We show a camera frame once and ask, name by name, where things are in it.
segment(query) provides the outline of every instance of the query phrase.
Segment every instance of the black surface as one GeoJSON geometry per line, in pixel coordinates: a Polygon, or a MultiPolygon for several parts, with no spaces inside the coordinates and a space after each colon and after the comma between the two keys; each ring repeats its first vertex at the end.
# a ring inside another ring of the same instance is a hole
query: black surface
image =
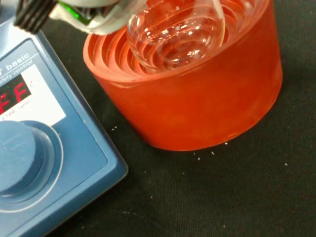
{"type": "Polygon", "coordinates": [[[50,237],[316,236],[316,2],[275,6],[284,71],[276,104],[249,132],[195,153],[144,144],[85,67],[86,35],[45,26],[130,168],[50,237]]]}

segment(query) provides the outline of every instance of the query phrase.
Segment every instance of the white label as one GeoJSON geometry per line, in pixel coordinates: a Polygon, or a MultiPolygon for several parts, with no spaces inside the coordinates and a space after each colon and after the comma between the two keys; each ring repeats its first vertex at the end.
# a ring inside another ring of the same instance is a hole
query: white label
{"type": "Polygon", "coordinates": [[[36,65],[21,73],[31,95],[0,115],[1,120],[34,120],[52,126],[66,117],[36,65]]]}

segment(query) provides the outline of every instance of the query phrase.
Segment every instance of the glass flask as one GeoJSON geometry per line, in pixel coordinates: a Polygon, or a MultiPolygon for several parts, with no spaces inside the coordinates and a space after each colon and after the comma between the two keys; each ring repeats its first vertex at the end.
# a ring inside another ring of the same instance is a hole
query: glass flask
{"type": "Polygon", "coordinates": [[[148,0],[127,24],[127,39],[150,72],[194,63],[220,47],[225,18],[219,0],[148,0]]]}

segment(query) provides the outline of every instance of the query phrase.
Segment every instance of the digital display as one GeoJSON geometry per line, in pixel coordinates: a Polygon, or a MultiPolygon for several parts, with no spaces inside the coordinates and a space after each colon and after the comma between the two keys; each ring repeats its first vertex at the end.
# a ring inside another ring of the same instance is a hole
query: digital display
{"type": "Polygon", "coordinates": [[[18,75],[0,87],[0,115],[31,95],[23,77],[18,75]]]}

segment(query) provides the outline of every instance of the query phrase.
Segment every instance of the orange rubber container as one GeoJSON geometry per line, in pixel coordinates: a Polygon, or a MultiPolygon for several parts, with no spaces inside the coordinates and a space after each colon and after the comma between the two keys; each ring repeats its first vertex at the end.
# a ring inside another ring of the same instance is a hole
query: orange rubber container
{"type": "Polygon", "coordinates": [[[198,64],[151,74],[133,56],[126,29],[86,40],[86,65],[154,147],[189,151],[224,143],[254,126],[277,99],[282,68],[273,2],[221,4],[224,43],[198,64]]]}

